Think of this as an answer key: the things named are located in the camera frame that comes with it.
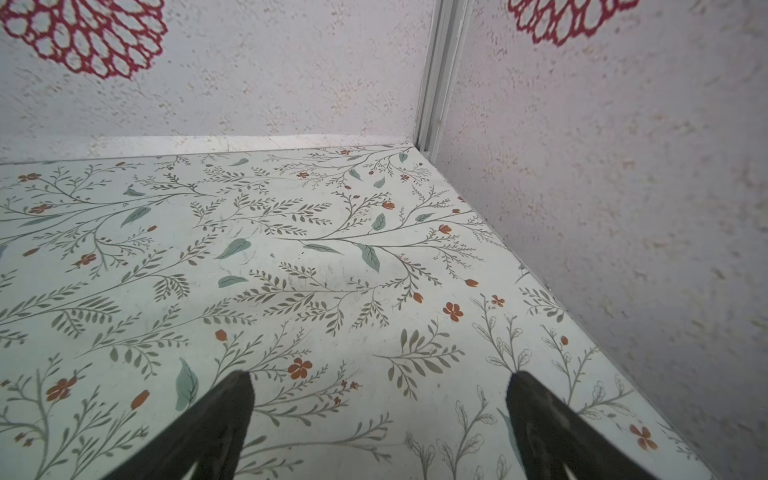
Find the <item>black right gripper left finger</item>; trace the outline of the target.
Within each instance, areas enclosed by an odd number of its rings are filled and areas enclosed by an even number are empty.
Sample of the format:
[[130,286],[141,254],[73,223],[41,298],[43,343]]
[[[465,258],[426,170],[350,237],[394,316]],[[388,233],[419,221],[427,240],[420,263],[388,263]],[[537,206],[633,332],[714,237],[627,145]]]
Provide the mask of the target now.
[[248,431],[255,393],[250,375],[234,371],[108,479],[232,479]]

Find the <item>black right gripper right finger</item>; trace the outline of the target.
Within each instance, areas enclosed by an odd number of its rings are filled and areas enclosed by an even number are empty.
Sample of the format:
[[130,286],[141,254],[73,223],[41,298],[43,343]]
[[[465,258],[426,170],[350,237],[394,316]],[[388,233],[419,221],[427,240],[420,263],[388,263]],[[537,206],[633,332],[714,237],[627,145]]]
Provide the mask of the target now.
[[527,371],[506,390],[513,445],[528,479],[651,479]]

